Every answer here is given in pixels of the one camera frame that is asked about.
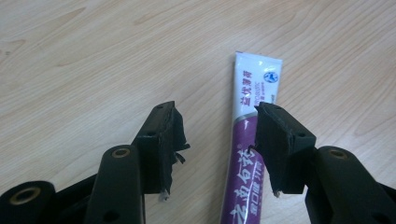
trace light wood surface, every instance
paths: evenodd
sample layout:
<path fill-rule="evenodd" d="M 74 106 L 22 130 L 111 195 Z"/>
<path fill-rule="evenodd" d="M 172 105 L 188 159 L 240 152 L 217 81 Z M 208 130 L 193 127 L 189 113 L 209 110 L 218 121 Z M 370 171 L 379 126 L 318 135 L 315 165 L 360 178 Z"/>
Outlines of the light wood surface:
<path fill-rule="evenodd" d="M 284 60 L 277 104 L 352 151 L 396 188 L 396 2 L 0 1 L 0 193 L 63 189 L 131 143 L 152 107 L 175 100 L 191 149 L 148 223 L 218 223 L 231 142 L 236 50 Z M 262 223 L 308 223 L 304 195 Z"/>

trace metal screw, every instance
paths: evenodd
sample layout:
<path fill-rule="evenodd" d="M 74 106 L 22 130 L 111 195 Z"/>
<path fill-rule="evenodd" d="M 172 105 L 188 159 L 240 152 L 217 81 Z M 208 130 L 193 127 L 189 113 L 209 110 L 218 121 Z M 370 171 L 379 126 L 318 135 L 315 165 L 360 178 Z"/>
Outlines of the metal screw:
<path fill-rule="evenodd" d="M 330 149 L 329 153 L 337 159 L 340 159 L 340 160 L 347 159 L 347 154 L 343 151 L 338 150 L 338 149 Z"/>
<path fill-rule="evenodd" d="M 13 205 L 21 205 L 24 203 L 29 203 L 33 199 L 35 199 L 41 192 L 41 188 L 38 187 L 30 187 L 27 189 L 22 189 L 18 191 L 16 194 L 12 195 L 9 199 L 9 203 Z"/>
<path fill-rule="evenodd" d="M 117 148 L 116 150 L 111 153 L 111 156 L 114 158 L 123 158 L 128 156 L 131 153 L 131 150 L 129 148 Z"/>

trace white toothpaste tube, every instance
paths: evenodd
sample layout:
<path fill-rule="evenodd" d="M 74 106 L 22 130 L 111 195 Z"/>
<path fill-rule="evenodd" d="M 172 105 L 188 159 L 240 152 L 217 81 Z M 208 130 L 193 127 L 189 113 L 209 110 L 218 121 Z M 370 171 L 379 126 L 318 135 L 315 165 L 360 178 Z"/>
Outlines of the white toothpaste tube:
<path fill-rule="evenodd" d="M 264 163 L 254 146 L 260 102 L 276 101 L 282 60 L 236 52 L 233 142 L 221 224 L 260 224 Z"/>

